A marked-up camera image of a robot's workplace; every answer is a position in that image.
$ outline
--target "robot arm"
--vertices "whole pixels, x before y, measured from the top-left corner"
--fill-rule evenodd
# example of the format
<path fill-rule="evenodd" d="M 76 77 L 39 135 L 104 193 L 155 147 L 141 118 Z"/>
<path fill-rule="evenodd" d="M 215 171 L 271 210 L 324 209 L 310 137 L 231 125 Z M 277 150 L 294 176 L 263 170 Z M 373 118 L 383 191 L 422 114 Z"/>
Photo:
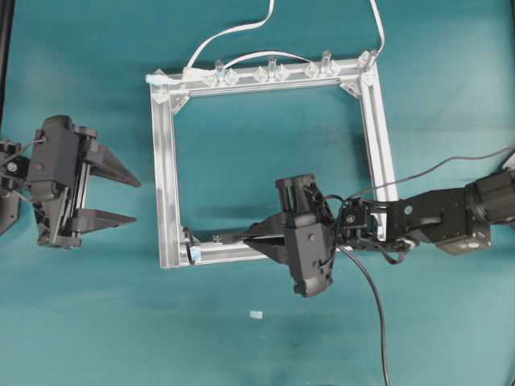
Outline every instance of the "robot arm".
<path fill-rule="evenodd" d="M 0 142 L 0 235 L 18 219 L 23 199 L 19 191 L 24 188 L 31 194 L 41 246 L 77 248 L 85 233 L 136 220 L 84 208 L 90 175 L 140 186 L 97 141 L 95 130 L 75 125 L 70 117 L 54 116 L 36 131 L 31 144 L 29 159 L 19 155 L 23 149 L 18 143 Z"/>
<path fill-rule="evenodd" d="M 294 291 L 304 297 L 332 283 L 337 248 L 382 253 L 391 264 L 420 243 L 452 255 L 491 248 L 490 227 L 515 220 L 515 170 L 479 179 L 466 187 L 428 191 L 409 199 L 381 203 L 342 200 L 335 218 L 315 183 L 301 175 L 276 183 L 282 211 L 222 242 L 243 240 L 278 263 L 288 265 Z M 386 240 L 377 239 L 377 215 L 386 214 Z M 399 259 L 389 257 L 398 253 Z"/>

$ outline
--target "square aluminum frame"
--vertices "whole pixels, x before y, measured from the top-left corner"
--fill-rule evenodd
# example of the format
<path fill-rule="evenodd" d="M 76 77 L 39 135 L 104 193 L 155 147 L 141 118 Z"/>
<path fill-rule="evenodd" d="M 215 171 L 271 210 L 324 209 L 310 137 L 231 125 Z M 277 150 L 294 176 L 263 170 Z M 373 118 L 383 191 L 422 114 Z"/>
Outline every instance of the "square aluminum frame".
<path fill-rule="evenodd" d="M 217 82 L 211 87 L 202 80 L 183 80 L 183 74 L 166 75 L 158 70 L 148 75 L 154 136 L 155 189 L 158 212 L 159 263 L 161 268 L 178 268 L 195 264 L 250 261 L 266 258 L 243 243 L 221 244 L 190 240 L 191 233 L 180 223 L 179 181 L 175 152 L 174 116 L 194 97 L 231 93 L 274 91 L 339 85 L 360 102 L 370 175 L 374 186 L 395 180 L 393 160 L 386 128 L 385 111 L 377 64 L 368 66 L 369 53 L 350 60 L 333 60 L 338 72 L 309 73 L 306 64 L 284 64 L 288 77 L 261 82 L 255 73 L 259 67 L 238 68 L 234 84 Z M 311 62 L 322 69 L 322 61 Z M 390 185 L 375 191 L 375 199 L 398 199 L 397 187 Z M 380 215 L 379 237 L 385 239 L 385 215 Z"/>

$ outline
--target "teal mat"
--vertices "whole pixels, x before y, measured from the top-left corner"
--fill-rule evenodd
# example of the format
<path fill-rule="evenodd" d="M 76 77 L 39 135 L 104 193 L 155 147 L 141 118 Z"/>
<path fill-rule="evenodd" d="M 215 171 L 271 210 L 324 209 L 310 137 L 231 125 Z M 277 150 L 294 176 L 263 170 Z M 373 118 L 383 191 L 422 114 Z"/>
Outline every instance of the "teal mat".
<path fill-rule="evenodd" d="M 509 1 L 379 5 L 397 176 L 515 143 Z M 311 299 L 294 296 L 287 268 L 271 261 L 159 269 L 144 76 L 181 69 L 203 39 L 266 9 L 266 0 L 17 4 L 2 134 L 25 142 L 65 113 L 98 129 L 142 187 L 92 179 L 88 207 L 138 222 L 87 235 L 76 251 L 37 248 L 28 207 L 0 239 L 1 385 L 381 384 L 373 296 L 344 258 L 332 288 Z M 365 0 L 279 1 L 266 27 L 213 42 L 200 62 L 271 48 L 355 56 L 376 45 Z M 342 195 L 369 184 L 359 108 L 337 88 L 194 100 L 176 123 L 182 220 L 203 236 L 276 212 L 277 178 L 314 172 L 325 193 Z M 463 186 L 501 160 L 448 165 L 401 196 Z M 423 246 L 398 267 L 359 254 L 384 299 L 393 385 L 509 384 L 514 240 L 496 228 L 487 253 Z"/>

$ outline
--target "screw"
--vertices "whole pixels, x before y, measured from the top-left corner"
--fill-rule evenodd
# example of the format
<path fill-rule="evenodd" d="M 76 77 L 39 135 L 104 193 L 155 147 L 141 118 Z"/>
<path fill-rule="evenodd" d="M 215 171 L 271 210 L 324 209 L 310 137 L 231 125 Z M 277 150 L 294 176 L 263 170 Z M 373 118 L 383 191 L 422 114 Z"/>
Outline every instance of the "screw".
<path fill-rule="evenodd" d="M 7 164 L 7 170 L 11 173 L 16 173 L 18 171 L 18 165 L 16 165 L 14 162 L 9 162 Z"/>

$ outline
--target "white cable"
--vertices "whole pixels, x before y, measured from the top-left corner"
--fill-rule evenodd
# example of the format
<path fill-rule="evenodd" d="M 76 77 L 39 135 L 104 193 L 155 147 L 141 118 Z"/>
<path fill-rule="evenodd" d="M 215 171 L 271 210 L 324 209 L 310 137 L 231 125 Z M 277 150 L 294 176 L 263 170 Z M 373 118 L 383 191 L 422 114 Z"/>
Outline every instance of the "white cable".
<path fill-rule="evenodd" d="M 229 28 L 228 30 L 225 30 L 225 31 L 222 31 L 212 37 L 210 37 L 209 39 L 206 39 L 201 45 L 198 46 L 198 48 L 195 50 L 195 52 L 193 53 L 191 59 L 189 60 L 189 62 L 187 62 L 187 66 L 186 68 L 191 68 L 193 67 L 193 64 L 195 64 L 197 58 L 199 57 L 200 53 L 202 52 L 202 50 L 205 49 L 205 47 L 211 43 L 212 40 L 218 38 L 219 36 L 222 36 L 222 35 L 227 35 L 227 34 L 231 34 L 233 32 L 239 32 L 239 31 L 247 31 L 247 30 L 253 30 L 255 28 L 259 28 L 261 26 L 263 26 L 266 22 L 268 22 L 268 19 L 270 18 L 270 16 L 272 16 L 272 14 L 274 13 L 274 4 L 275 4 L 275 0 L 270 0 L 270 3 L 268 5 L 268 14 L 266 15 L 266 17 L 261 21 L 261 22 L 256 22 L 256 23 L 250 23 L 250 24 L 244 24 L 242 26 L 236 26 L 236 27 L 231 27 Z"/>
<path fill-rule="evenodd" d="M 383 48 L 385 48 L 385 29 L 383 28 L 381 14 L 377 8 L 376 0 L 370 0 L 370 6 L 372 7 L 373 17 L 376 19 L 377 32 L 379 32 L 381 44 L 377 50 L 370 52 L 369 62 L 365 65 L 366 71 L 368 71 L 377 62 L 377 58 L 383 51 Z"/>
<path fill-rule="evenodd" d="M 370 6 L 372 6 L 373 17 L 376 19 L 377 31 L 379 32 L 379 37 L 381 38 L 381 46 L 379 46 L 379 49 L 377 50 L 377 54 L 379 55 L 382 53 L 383 48 L 385 47 L 385 29 L 383 28 L 381 15 L 379 14 L 376 0 L 370 0 Z"/>
<path fill-rule="evenodd" d="M 272 55 L 285 56 L 287 58 L 294 58 L 294 59 L 302 60 L 302 61 L 308 62 L 308 63 L 311 62 L 309 59 L 303 58 L 302 56 L 298 56 L 298 55 L 295 55 L 295 54 L 290 54 L 288 52 L 283 52 L 283 51 L 259 51 L 259 52 L 253 52 L 253 53 L 247 54 L 247 55 L 242 55 L 242 56 L 237 57 L 236 59 L 231 60 L 230 62 L 228 62 L 224 66 L 224 69 L 227 70 L 228 68 L 231 68 L 234 64 L 238 64 L 240 62 L 243 62 L 244 60 L 261 58 L 263 56 L 272 56 Z"/>

